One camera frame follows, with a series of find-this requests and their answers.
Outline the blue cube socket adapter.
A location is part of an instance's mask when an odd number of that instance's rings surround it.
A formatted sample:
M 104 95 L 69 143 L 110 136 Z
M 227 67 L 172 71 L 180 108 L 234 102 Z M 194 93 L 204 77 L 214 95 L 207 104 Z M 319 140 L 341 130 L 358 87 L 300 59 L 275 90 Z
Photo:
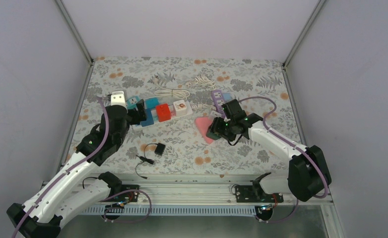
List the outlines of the blue cube socket adapter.
M 150 126 L 150 125 L 153 125 L 153 124 L 154 124 L 154 120 L 153 120 L 151 109 L 147 109 L 146 110 L 146 120 L 141 121 L 140 125 L 142 127 L 146 127 L 146 126 Z

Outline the orange cube socket adapter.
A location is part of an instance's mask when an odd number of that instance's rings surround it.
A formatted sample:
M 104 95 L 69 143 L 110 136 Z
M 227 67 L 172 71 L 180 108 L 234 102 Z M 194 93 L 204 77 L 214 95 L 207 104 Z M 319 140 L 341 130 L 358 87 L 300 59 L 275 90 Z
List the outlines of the orange cube socket adapter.
M 157 105 L 155 109 L 159 122 L 164 122 L 171 119 L 171 111 L 168 104 Z

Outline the white tiger cube socket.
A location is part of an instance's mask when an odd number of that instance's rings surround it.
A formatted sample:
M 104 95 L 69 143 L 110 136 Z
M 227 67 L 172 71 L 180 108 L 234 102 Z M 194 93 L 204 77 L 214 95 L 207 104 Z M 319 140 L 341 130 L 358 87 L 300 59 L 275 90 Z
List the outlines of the white tiger cube socket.
M 188 113 L 188 107 L 186 105 L 185 100 L 174 101 L 173 107 L 176 117 L 182 117 Z

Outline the dark green cube socket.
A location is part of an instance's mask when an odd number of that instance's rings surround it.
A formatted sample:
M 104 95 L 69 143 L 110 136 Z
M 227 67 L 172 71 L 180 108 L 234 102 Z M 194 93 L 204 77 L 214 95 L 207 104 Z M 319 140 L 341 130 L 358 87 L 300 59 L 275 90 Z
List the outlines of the dark green cube socket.
M 215 132 L 210 131 L 210 130 L 208 130 L 208 131 L 206 132 L 206 137 L 208 137 L 208 138 L 210 138 L 211 140 L 214 140 L 214 141 L 221 138 L 220 135 L 218 135 L 218 134 L 216 134 Z

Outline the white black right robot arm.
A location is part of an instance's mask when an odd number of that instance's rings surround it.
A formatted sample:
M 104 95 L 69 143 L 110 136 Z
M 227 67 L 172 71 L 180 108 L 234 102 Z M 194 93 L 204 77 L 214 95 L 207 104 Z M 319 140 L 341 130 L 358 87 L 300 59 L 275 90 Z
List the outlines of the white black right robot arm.
M 268 125 L 266 117 L 255 113 L 248 115 L 236 99 L 223 104 L 222 108 L 226 118 L 214 118 L 207 137 L 225 139 L 231 146 L 241 138 L 251 140 L 288 165 L 284 174 L 268 172 L 253 181 L 255 200 L 264 202 L 279 193 L 290 193 L 303 202 L 312 197 L 322 199 L 328 196 L 331 176 L 321 148 L 289 139 Z

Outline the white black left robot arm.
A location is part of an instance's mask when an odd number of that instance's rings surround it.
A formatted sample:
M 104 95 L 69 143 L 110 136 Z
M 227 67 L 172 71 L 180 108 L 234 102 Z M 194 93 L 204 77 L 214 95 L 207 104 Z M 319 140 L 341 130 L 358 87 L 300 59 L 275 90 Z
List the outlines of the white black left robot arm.
M 105 172 L 88 187 L 71 194 L 93 170 L 118 151 L 130 125 L 146 120 L 144 100 L 129 110 L 115 101 L 109 106 L 104 106 L 101 99 L 98 102 L 103 110 L 101 122 L 82 139 L 67 164 L 34 196 L 7 209 L 15 227 L 12 237 L 21 234 L 25 238 L 56 238 L 65 225 L 93 204 L 114 200 L 122 203 L 124 196 L 140 192 L 123 190 L 122 181 Z

